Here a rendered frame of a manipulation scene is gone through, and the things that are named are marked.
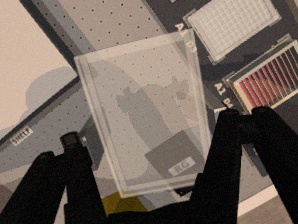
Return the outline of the red trough reservoir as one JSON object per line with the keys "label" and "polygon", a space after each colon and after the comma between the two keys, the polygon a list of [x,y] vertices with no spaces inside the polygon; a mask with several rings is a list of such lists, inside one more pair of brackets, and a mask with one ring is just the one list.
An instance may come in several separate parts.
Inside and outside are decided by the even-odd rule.
{"label": "red trough reservoir", "polygon": [[245,113],[250,115],[257,106],[264,104],[274,109],[298,93],[297,78],[298,41],[285,38],[225,80]]}

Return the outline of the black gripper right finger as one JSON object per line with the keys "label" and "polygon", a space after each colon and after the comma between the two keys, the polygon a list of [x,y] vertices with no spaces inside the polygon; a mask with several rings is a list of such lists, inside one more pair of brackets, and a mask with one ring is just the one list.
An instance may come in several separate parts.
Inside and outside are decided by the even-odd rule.
{"label": "black gripper right finger", "polygon": [[213,138],[178,224],[237,223],[242,144],[253,144],[293,224],[298,224],[298,135],[270,107],[239,115],[204,84],[203,90]]}

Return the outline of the black rectangular pad with rg label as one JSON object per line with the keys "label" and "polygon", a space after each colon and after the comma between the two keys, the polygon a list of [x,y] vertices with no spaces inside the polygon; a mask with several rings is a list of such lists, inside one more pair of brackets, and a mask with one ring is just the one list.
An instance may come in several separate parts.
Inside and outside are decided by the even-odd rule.
{"label": "black rectangular pad with rg label", "polygon": [[173,190],[179,195],[179,197],[182,197],[185,194],[191,192],[193,189],[193,186],[188,186],[188,187],[183,187],[183,188],[178,188],[178,189],[173,189]]}

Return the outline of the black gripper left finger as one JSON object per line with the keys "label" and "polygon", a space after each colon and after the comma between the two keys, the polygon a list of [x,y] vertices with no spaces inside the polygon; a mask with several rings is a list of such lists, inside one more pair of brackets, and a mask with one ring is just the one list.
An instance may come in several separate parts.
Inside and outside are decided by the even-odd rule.
{"label": "black gripper left finger", "polygon": [[92,114],[79,133],[66,133],[60,141],[64,153],[47,151],[35,158],[0,213],[0,224],[54,224],[65,187],[65,224],[107,221],[93,174],[104,148]]}

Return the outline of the white well plate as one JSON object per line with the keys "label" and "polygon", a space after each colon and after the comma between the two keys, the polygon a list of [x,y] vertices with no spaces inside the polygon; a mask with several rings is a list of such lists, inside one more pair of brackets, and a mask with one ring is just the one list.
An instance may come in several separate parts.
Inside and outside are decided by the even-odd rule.
{"label": "white well plate", "polygon": [[187,20],[217,61],[278,18],[271,0],[212,0]]}

